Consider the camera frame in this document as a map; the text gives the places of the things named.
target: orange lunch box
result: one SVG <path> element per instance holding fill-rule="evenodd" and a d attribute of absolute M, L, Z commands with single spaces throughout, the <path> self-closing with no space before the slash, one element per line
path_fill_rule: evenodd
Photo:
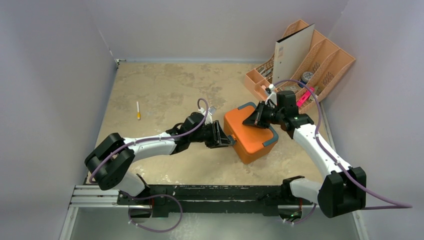
<path fill-rule="evenodd" d="M 234 138 L 234 150 L 244 164 L 267 155 L 279 138 L 272 126 L 262 129 L 243 125 L 255 109 L 256 105 L 248 102 L 224 115 L 224 133 Z"/>

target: pen holder compartment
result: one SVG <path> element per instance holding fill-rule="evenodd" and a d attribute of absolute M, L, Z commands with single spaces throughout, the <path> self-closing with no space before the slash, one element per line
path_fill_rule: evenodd
<path fill-rule="evenodd" d="M 267 98 L 267 94 L 262 86 L 267 88 L 270 83 L 256 69 L 246 73 L 244 77 L 244 86 L 258 99 Z"/>
<path fill-rule="evenodd" d="M 290 24 L 284 32 L 283 38 L 287 37 L 309 25 L 303 20 L 298 20 Z M 312 39 L 309 46 L 309 52 L 295 71 L 291 79 L 300 80 L 304 72 L 312 72 L 313 76 L 306 84 L 308 87 L 318 87 L 318 102 L 323 100 L 333 90 L 343 74 L 350 68 L 355 58 L 347 52 L 339 48 L 328 38 L 323 36 L 317 30 L 313 31 Z M 245 87 L 260 101 L 267 98 L 264 88 L 268 87 L 272 82 L 278 82 L 281 79 L 273 79 L 272 72 L 266 77 L 261 75 L 266 71 L 274 69 L 274 55 L 264 64 L 249 71 L 244 80 Z M 295 82 L 284 82 L 278 86 L 276 91 L 280 91 L 284 86 L 295 85 Z M 306 88 L 302 88 L 296 93 L 298 101 L 305 93 Z M 300 107 L 299 112 L 305 113 L 314 105 L 314 101 L 305 101 Z"/>

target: black metal frame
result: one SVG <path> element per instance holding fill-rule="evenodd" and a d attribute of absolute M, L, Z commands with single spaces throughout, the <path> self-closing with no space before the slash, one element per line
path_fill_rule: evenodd
<path fill-rule="evenodd" d="M 283 185 L 149 185 L 137 198 L 167 194 L 176 198 L 184 213 L 262 214 L 282 216 L 279 206 L 297 206 L 299 198 L 285 194 Z M 118 205 L 150 205 L 149 200 L 133 200 L 119 194 Z M 311 202 L 303 200 L 304 205 Z M 179 213 L 177 203 L 167 197 L 154 199 L 152 217 L 166 218 L 168 213 Z"/>

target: marker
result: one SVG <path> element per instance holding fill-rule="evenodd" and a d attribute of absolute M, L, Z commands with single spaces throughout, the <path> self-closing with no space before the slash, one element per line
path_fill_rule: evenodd
<path fill-rule="evenodd" d="M 309 89 L 311 89 L 312 92 L 315 90 L 315 88 L 313 88 L 311 86 L 309 87 Z M 297 101 L 296 105 L 298 107 L 302 106 L 310 96 L 311 96 L 311 93 L 309 91 L 306 91 L 306 93 L 303 94 L 303 96 L 299 99 L 299 101 Z"/>
<path fill-rule="evenodd" d="M 140 105 L 139 105 L 139 101 L 137 101 L 137 119 L 140 120 L 142 117 L 140 115 Z"/>

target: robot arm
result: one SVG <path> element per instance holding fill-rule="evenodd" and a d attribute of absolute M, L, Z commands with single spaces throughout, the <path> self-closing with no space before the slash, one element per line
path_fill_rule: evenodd
<path fill-rule="evenodd" d="M 243 122 L 256 128 L 268 128 L 270 124 L 280 125 L 299 145 L 305 149 L 324 178 L 323 184 L 296 176 L 283 181 L 286 197 L 303 198 L 319 204 L 322 212 L 329 218 L 359 210 L 365 207 L 366 194 L 348 180 L 341 168 L 329 158 L 318 145 L 318 137 L 333 156 L 338 159 L 348 173 L 361 185 L 366 186 L 366 174 L 360 167 L 353 168 L 343 160 L 318 133 L 316 126 L 307 114 L 299 114 L 296 95 L 292 91 L 274 91 L 266 101 L 261 101 L 255 111 Z"/>
<path fill-rule="evenodd" d="M 214 107 L 208 111 L 200 108 L 200 112 L 193 112 L 184 122 L 176 124 L 173 128 L 155 136 L 141 138 L 123 138 L 118 133 L 106 137 L 94 151 L 85 159 L 85 165 L 93 173 L 99 168 L 94 178 L 100 189 L 117 189 L 131 196 L 137 196 L 148 185 L 139 175 L 128 171 L 131 163 L 157 155 L 173 155 L 186 150 L 190 143 L 205 143 L 208 148 L 228 147 L 234 144 L 228 138 L 219 122 L 212 121 Z M 178 137 L 193 130 L 203 118 L 205 122 L 192 133 Z M 111 153 L 121 149 L 112 157 L 112 161 L 101 163 Z"/>

